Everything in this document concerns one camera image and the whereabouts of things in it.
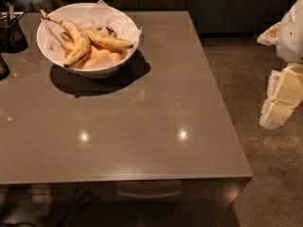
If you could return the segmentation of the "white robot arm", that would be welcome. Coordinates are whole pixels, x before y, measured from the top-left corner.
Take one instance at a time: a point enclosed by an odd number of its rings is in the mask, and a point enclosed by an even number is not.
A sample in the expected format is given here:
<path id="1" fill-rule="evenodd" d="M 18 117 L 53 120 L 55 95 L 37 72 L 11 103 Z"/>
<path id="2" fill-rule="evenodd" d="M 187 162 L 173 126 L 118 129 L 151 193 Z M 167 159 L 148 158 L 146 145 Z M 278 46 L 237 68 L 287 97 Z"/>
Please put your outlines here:
<path id="1" fill-rule="evenodd" d="M 261 33 L 257 43 L 274 45 L 276 55 L 287 63 L 281 72 L 272 71 L 259 119 L 264 129 L 277 130 L 303 101 L 303 0 Z"/>

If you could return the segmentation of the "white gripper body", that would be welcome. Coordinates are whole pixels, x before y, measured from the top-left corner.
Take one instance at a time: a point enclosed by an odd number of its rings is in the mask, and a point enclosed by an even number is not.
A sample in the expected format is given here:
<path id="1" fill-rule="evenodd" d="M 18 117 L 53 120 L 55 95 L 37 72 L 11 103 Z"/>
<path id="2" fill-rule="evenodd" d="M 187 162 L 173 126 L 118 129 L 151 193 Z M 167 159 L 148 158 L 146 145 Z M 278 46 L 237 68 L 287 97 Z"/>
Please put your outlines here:
<path id="1" fill-rule="evenodd" d="M 280 127 L 280 124 L 276 121 L 275 109 L 276 105 L 274 102 L 274 94 L 276 87 L 280 78 L 280 73 L 273 70 L 267 86 L 267 98 L 263 102 L 261 109 L 261 116 L 259 119 L 259 124 L 267 130 L 276 130 Z"/>

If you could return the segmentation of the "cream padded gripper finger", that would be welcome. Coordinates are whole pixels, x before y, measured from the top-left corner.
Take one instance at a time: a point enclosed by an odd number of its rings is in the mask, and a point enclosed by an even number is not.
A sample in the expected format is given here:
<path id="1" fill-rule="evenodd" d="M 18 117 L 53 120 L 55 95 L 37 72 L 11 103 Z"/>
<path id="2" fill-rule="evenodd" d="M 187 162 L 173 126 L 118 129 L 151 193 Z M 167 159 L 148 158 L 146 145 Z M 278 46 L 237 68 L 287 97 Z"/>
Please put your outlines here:
<path id="1" fill-rule="evenodd" d="M 283 125 L 303 101 L 303 64 L 289 63 L 279 73 L 274 102 L 276 121 Z"/>

